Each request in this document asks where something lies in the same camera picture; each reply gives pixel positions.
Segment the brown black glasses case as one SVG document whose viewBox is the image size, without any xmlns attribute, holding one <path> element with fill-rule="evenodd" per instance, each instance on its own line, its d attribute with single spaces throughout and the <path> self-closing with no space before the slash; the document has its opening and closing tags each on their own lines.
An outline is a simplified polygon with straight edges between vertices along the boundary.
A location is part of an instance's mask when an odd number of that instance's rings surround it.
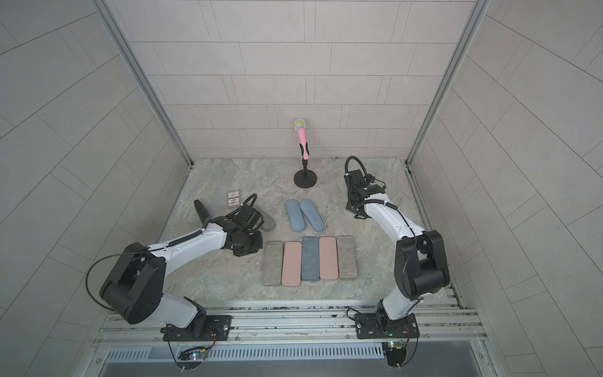
<svg viewBox="0 0 603 377">
<path fill-rule="evenodd" d="M 203 227 L 206 227 L 207 223 L 211 220 L 209 211 L 206 209 L 206 207 L 203 205 L 203 203 L 198 199 L 195 199 L 193 204 L 194 204 L 196 213 L 199 217 L 199 220 L 202 222 Z"/>
</svg>

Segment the mint case yellow glasses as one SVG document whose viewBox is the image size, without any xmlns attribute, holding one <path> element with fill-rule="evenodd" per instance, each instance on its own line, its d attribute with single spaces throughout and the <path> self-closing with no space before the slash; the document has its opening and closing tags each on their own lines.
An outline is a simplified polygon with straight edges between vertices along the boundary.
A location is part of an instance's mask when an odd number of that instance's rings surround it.
<svg viewBox="0 0 603 377">
<path fill-rule="evenodd" d="M 270 241 L 264 247 L 262 284 L 266 287 L 277 287 L 282 284 L 284 260 L 284 243 Z"/>
</svg>

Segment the clear case pink glasses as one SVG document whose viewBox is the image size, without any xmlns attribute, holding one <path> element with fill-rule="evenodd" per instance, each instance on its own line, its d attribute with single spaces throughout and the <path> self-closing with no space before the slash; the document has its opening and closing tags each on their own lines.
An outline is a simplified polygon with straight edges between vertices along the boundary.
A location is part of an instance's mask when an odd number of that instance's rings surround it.
<svg viewBox="0 0 603 377">
<path fill-rule="evenodd" d="M 302 232 L 306 228 L 306 221 L 300 203 L 295 199 L 289 199 L 285 204 L 285 208 L 291 229 L 294 232 Z"/>
</svg>

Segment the blue case beige lining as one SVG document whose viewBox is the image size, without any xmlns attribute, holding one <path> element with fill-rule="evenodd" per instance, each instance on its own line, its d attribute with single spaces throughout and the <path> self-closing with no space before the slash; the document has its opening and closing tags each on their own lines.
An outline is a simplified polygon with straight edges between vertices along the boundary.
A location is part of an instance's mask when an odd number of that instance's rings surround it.
<svg viewBox="0 0 603 377">
<path fill-rule="evenodd" d="M 316 232 L 323 232 L 326 223 L 321 217 L 316 205 L 310 199 L 304 199 L 299 204 L 301 213 L 306 217 L 309 224 Z"/>
</svg>

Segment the pink grey case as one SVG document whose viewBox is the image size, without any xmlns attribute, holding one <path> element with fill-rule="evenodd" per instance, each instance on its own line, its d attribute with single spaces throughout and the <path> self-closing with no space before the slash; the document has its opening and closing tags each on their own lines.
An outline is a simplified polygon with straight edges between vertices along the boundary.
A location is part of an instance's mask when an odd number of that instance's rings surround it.
<svg viewBox="0 0 603 377">
<path fill-rule="evenodd" d="M 339 279 L 339 262 L 337 240 L 334 237 L 320 237 L 320 279 L 322 281 L 336 281 Z"/>
</svg>

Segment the beige case with glasses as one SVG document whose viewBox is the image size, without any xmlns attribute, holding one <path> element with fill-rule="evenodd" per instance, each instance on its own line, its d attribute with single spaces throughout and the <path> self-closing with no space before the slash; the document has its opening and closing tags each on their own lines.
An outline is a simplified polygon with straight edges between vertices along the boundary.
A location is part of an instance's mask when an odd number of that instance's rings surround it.
<svg viewBox="0 0 603 377">
<path fill-rule="evenodd" d="M 261 229 L 265 232 L 272 232 L 276 229 L 276 220 L 264 210 L 258 209 L 258 211 L 261 213 L 263 219 Z"/>
</svg>

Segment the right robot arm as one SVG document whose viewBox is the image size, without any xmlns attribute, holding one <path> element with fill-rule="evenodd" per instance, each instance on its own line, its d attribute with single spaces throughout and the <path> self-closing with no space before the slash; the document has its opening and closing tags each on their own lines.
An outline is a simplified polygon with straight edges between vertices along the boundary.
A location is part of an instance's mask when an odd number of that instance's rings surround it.
<svg viewBox="0 0 603 377">
<path fill-rule="evenodd" d="M 356 219 L 376 221 L 394 243 L 396 286 L 375 312 L 377 328 L 388 335 L 408 323 L 424 297 L 450 283 L 444 240 L 438 231 L 426 231 L 402 215 L 386 195 L 385 182 L 369 174 L 359 158 L 346 159 L 344 181 L 346 210 Z"/>
</svg>

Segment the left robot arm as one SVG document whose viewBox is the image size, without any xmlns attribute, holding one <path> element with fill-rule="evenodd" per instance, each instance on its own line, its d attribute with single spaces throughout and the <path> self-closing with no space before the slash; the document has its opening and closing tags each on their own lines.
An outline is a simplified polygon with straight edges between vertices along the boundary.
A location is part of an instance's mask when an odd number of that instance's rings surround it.
<svg viewBox="0 0 603 377">
<path fill-rule="evenodd" d="M 164 341 L 226 337 L 229 329 L 212 325 L 199 303 L 168 295 L 163 286 L 175 270 L 210 252 L 230 250 L 242 257 L 262 249 L 264 219 L 254 207 L 257 198 L 257 194 L 252 194 L 237 209 L 216 218 L 211 218 L 196 200 L 195 209 L 203 223 L 200 229 L 149 246 L 132 243 L 116 255 L 116 264 L 91 299 L 131 325 L 144 320 L 165 323 Z"/>
</svg>

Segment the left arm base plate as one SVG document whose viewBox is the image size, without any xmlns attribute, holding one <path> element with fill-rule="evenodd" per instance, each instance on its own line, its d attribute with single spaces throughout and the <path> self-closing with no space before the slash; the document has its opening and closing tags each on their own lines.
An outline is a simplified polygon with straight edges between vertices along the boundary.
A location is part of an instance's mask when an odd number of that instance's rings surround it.
<svg viewBox="0 0 603 377">
<path fill-rule="evenodd" d="M 187 328 L 167 325 L 160 332 L 164 342 L 213 342 L 226 341 L 232 325 L 232 316 L 210 315 L 193 320 Z"/>
</svg>

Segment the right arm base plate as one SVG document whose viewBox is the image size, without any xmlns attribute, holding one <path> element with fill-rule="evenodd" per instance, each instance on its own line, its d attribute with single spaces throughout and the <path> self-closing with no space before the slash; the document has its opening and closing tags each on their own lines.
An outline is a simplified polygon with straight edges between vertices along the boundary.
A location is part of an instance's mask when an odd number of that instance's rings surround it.
<svg viewBox="0 0 603 377">
<path fill-rule="evenodd" d="M 390 320 L 387 316 L 355 313 L 353 317 L 358 339 L 417 339 L 419 325 L 414 314 Z"/>
</svg>

